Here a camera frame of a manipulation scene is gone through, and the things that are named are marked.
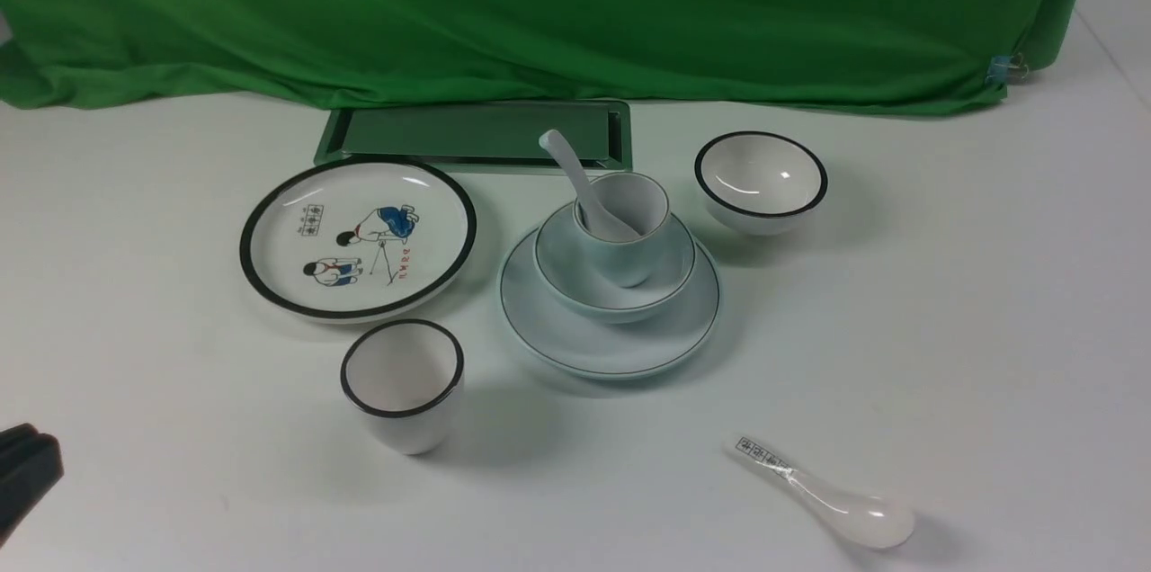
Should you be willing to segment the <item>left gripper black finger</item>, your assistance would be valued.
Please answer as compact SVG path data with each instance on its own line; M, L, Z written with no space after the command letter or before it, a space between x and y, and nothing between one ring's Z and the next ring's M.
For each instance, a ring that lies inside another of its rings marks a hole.
M1 433L1 543L62 476L58 437L28 422Z

